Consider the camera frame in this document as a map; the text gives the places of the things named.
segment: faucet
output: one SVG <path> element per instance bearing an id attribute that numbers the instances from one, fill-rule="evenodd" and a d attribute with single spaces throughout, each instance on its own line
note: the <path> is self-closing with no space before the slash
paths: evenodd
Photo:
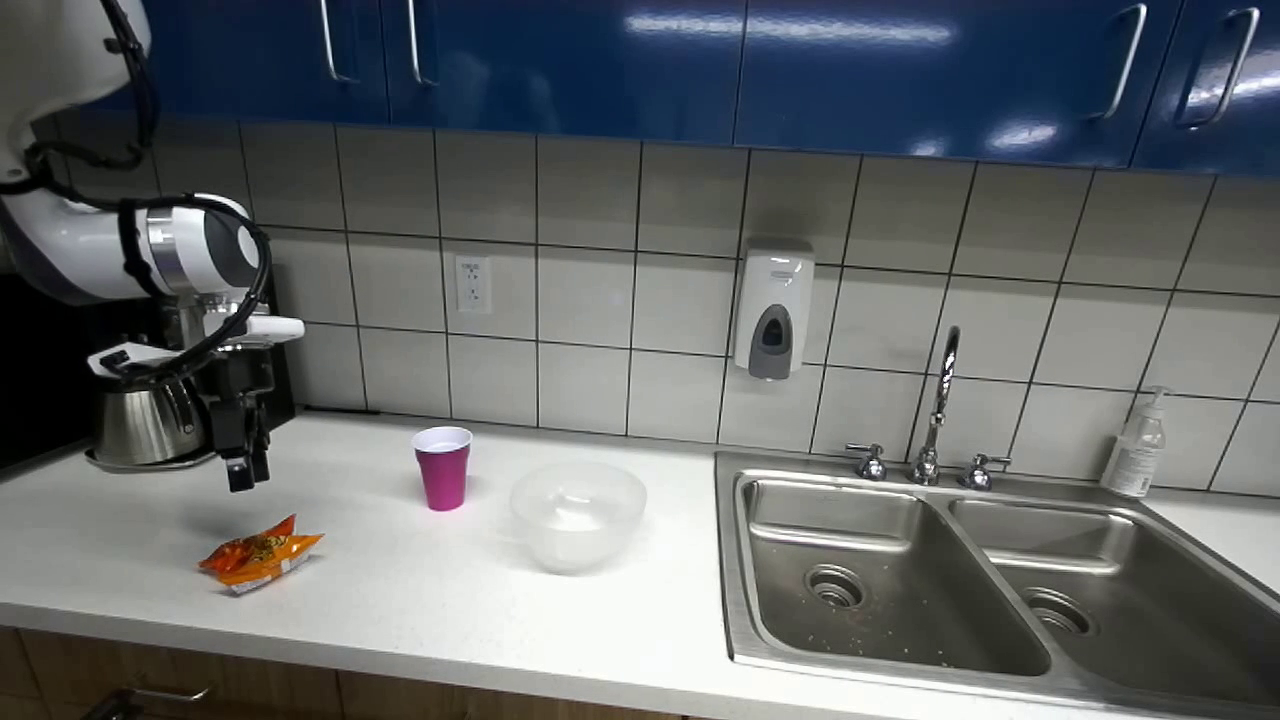
<path id="1" fill-rule="evenodd" d="M 913 461 L 913 480 L 937 482 L 937 437 L 943 431 L 951 383 L 956 383 L 956 356 L 958 356 L 958 324 L 949 331 L 943 363 L 937 374 L 937 395 L 930 395 L 930 417 L 926 417 L 926 437 Z"/>

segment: soap dispenser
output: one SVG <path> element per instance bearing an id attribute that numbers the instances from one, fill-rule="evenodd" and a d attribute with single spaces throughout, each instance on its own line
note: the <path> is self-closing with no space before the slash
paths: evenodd
<path id="1" fill-rule="evenodd" d="M 804 242 L 753 242 L 734 303 L 734 366 L 789 381 L 804 361 L 806 303 L 811 250 Z"/>

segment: double sink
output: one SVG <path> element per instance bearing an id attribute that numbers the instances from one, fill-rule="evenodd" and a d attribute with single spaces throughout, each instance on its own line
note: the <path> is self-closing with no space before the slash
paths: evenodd
<path id="1" fill-rule="evenodd" d="M 722 618 L 744 662 L 1280 715 L 1280 601 L 1144 504 L 714 464 Z"/>

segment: pink cup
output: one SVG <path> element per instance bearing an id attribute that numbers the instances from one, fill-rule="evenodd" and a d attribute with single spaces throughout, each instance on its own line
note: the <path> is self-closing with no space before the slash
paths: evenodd
<path id="1" fill-rule="evenodd" d="M 467 426 L 422 426 L 411 437 L 416 469 L 422 474 L 428 507 L 450 512 L 467 500 Z"/>

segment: orange snack bag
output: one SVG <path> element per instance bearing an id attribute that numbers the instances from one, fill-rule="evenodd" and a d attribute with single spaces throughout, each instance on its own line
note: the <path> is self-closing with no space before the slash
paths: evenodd
<path id="1" fill-rule="evenodd" d="M 291 519 L 297 514 L 285 514 L 261 536 L 218 544 L 201 560 L 201 573 L 218 578 L 229 590 L 251 590 L 281 578 L 308 546 L 319 544 L 319 536 L 291 536 Z"/>

